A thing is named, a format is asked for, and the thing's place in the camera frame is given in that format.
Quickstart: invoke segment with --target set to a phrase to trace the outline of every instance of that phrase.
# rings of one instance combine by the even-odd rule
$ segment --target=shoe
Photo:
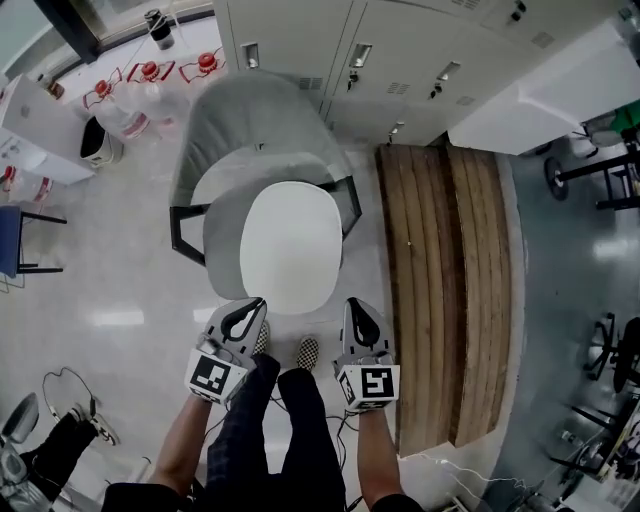
[[[256,341],[256,346],[253,347],[254,356],[257,356],[258,354],[264,354],[267,351],[270,335],[271,331],[269,329],[269,322],[265,320],[264,322],[262,322],[262,327],[260,327],[260,334],[258,334],[258,341]]]
[[[76,420],[77,423],[89,419],[89,413],[85,411],[79,403],[76,403],[71,409],[69,409],[69,414],[73,416],[73,419]]]
[[[298,349],[298,368],[304,368],[308,371],[313,371],[318,363],[318,357],[320,355],[320,345],[318,340],[313,336],[304,336],[300,340],[300,348]]]
[[[120,443],[116,433],[100,414],[94,415],[90,421],[103,441],[109,443],[111,446],[115,446]]]

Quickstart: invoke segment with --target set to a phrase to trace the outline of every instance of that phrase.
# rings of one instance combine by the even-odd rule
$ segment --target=white table
[[[302,314],[331,296],[342,257],[342,224],[333,198],[306,183],[288,181],[256,198],[242,233],[240,268],[249,296],[269,311]]]

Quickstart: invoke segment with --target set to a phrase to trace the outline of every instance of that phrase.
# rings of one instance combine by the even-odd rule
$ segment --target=wooden plank
[[[467,351],[464,382],[462,384],[462,400],[459,406],[459,418],[457,425],[452,424],[449,438],[454,446],[461,446],[467,442],[473,432],[472,421],[481,329],[480,275],[475,220],[462,151],[454,146],[448,145],[447,152],[451,161],[451,173],[453,175],[458,201],[466,270]]]
[[[482,158],[478,151],[474,151],[480,191],[487,217],[487,243],[489,263],[491,268],[491,338],[489,371],[484,401],[480,414],[480,432],[486,434],[490,431],[493,402],[495,400],[496,387],[499,377],[500,349],[505,343],[502,332],[502,256],[500,253],[500,233],[498,232],[498,219],[496,208],[499,204],[493,197],[493,184],[491,170],[486,159]]]
[[[502,398],[504,395],[505,381],[507,378],[507,363],[509,360],[509,347],[511,344],[511,262],[509,256],[509,235],[507,232],[507,217],[504,209],[504,199],[502,196],[502,188],[500,186],[500,177],[496,166],[495,157],[492,153],[485,151],[479,152],[479,159],[489,169],[491,178],[493,200],[495,203],[496,219],[498,233],[500,235],[500,263],[501,263],[501,299],[502,299],[502,335],[500,345],[500,356],[498,360],[498,379],[496,383],[496,392],[491,410],[491,419],[489,422],[489,431],[493,430],[500,417],[500,409],[502,407]]]
[[[429,288],[430,281],[425,257],[425,239],[423,230],[423,215],[421,198],[418,194],[418,184],[413,171],[413,160],[409,146],[397,146],[400,181],[404,193],[407,223],[409,225],[409,240],[411,241],[411,266],[413,271],[413,304],[416,322],[416,422],[418,428],[411,436],[413,443],[404,447],[404,451],[418,453],[425,448],[435,446],[436,435],[433,423],[431,399],[431,321]]]
[[[434,197],[435,224],[438,230],[440,249],[440,271],[442,285],[443,314],[443,379],[442,379],[442,413],[438,440],[448,440],[456,404],[462,400],[462,386],[456,381],[464,378],[466,360],[466,313],[464,284],[464,254],[462,251],[462,233],[458,218],[453,178],[448,165],[446,152],[441,158],[440,150],[425,148],[425,157],[431,190]]]
[[[396,351],[402,367],[396,414],[396,446],[400,455],[404,456],[415,445],[413,436],[418,428],[415,308],[409,227],[396,148],[381,146],[376,157],[389,245]]]
[[[481,428],[487,377],[491,357],[491,266],[489,261],[489,242],[487,235],[487,216],[478,179],[478,169],[473,156],[475,151],[462,150],[462,159],[469,183],[469,195],[476,229],[478,244],[478,270],[480,272],[480,341],[478,350],[478,366],[473,405],[472,430],[467,441],[474,441],[486,434]]]
[[[444,294],[442,289],[442,266],[440,262],[440,236],[435,212],[436,198],[431,186],[430,173],[438,172],[427,164],[426,151],[411,148],[413,171],[416,177],[420,205],[422,207],[422,227],[424,230],[427,272],[429,276],[429,305],[431,315],[431,378],[429,383],[429,422],[432,425],[430,446],[437,446],[448,440],[450,415],[444,409],[451,404],[444,402]],[[438,201],[445,201],[444,196]]]

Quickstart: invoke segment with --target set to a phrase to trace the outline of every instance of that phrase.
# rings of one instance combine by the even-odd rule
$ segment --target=sleeve
[[[422,512],[422,508],[405,494],[390,494],[376,501],[371,512]]]
[[[113,484],[107,487],[102,512],[153,510],[176,512],[182,500],[178,493],[159,484]]]

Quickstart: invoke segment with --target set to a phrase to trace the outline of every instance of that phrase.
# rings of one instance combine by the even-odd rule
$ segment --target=shiny floor
[[[8,295],[0,295],[0,420],[23,396],[37,392],[41,418],[25,448],[37,445],[53,425],[43,401],[43,376],[62,366],[79,372],[98,397],[99,412],[121,440],[115,448],[94,442],[71,477],[74,489],[92,499],[99,498],[105,482],[125,480],[142,457],[152,461],[157,457],[187,396],[183,377],[189,350],[221,304],[205,269],[171,249],[168,196],[176,147],[176,143],[163,143],[152,151],[133,148],[119,164],[100,170],[96,177],[54,190],[43,213],[63,216],[69,223],[26,225],[24,257],[28,262],[63,266],[64,272],[27,276],[24,289],[11,288]],[[330,361],[341,353],[338,336],[345,299],[364,299],[392,320],[373,150],[352,148],[348,157],[363,216],[345,243],[334,294],[307,315],[268,315],[271,351],[285,364],[291,364],[302,335],[319,338],[321,358],[315,375],[327,414],[336,416],[342,415],[344,403]],[[190,222],[185,237],[197,243],[199,229],[197,221]],[[87,402],[81,383],[69,374],[49,378],[46,393],[59,411],[74,402]],[[223,414],[223,408],[214,408],[210,424]],[[387,414],[393,429],[392,407]],[[351,422],[357,426],[357,420]],[[329,419],[328,423],[335,435],[340,422]],[[267,410],[264,432],[269,466],[275,472],[291,433],[286,413],[275,404]],[[208,441],[215,435],[212,432]],[[503,435],[500,428],[463,450],[447,444],[426,455],[487,474]],[[351,501],[359,496],[357,434],[344,429],[342,437]],[[425,507],[443,504],[451,495],[469,498],[456,481],[456,469],[426,456],[401,461],[401,473],[407,493]],[[483,487],[482,481],[476,481],[473,488],[477,493]]]
[[[525,241],[525,332],[519,382],[511,421],[492,478],[519,478],[542,492],[559,495],[562,470],[548,456],[568,458],[575,447],[560,439],[568,429],[586,441],[599,429],[570,406],[615,413],[621,397],[612,389],[612,371],[587,380],[583,364],[595,357],[593,324],[611,311],[617,328],[638,314],[640,231],[637,210],[597,211],[606,197],[602,173],[573,180],[569,196],[556,201],[543,175],[543,162],[556,156],[569,170],[585,165],[566,141],[541,157],[510,157]],[[615,156],[601,151],[588,163]],[[484,498],[505,511],[520,491],[498,482]]]

